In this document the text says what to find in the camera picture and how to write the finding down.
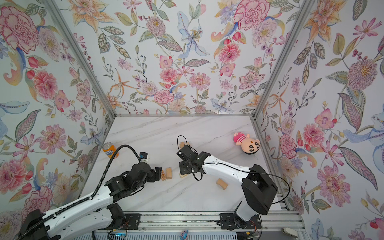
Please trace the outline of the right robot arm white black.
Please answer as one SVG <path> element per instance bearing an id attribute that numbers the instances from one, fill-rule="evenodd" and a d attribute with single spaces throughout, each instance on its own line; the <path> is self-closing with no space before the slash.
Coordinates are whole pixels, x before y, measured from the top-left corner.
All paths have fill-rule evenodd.
<path id="1" fill-rule="evenodd" d="M 207 153 L 196 153 L 188 145 L 183 146 L 177 155 L 182 175 L 201 173 L 228 180 L 243 191 L 243 197 L 234 211 L 235 219 L 248 222 L 255 215 L 267 215 L 278 193 L 278 187 L 260 165 L 242 167 L 234 165 Z"/>

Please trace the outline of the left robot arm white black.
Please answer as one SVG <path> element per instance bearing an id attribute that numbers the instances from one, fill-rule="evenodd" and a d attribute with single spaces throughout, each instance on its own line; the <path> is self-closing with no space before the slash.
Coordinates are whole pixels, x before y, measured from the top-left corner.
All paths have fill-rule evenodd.
<path id="1" fill-rule="evenodd" d="M 127 222 L 118 201 L 161 180 L 162 168 L 139 162 L 111 178 L 92 194 L 42 213 L 34 210 L 22 223 L 16 240 L 70 240 L 99 229 L 117 229 Z"/>

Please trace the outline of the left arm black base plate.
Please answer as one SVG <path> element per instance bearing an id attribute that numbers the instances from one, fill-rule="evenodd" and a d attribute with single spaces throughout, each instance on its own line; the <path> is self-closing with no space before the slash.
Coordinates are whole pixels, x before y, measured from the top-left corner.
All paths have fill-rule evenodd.
<path id="1" fill-rule="evenodd" d="M 125 214 L 124 217 L 113 218 L 106 230 L 138 230 L 141 214 Z"/>

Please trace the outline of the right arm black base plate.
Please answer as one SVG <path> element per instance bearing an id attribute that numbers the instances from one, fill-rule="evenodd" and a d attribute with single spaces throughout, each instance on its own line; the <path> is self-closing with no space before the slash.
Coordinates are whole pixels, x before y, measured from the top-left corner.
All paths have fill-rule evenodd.
<path id="1" fill-rule="evenodd" d="M 262 229 L 262 221 L 258 214 L 254 215 L 249 221 L 242 220 L 234 213 L 221 213 L 219 214 L 219 217 L 217 225 L 220 226 L 222 230 L 233 231 Z"/>

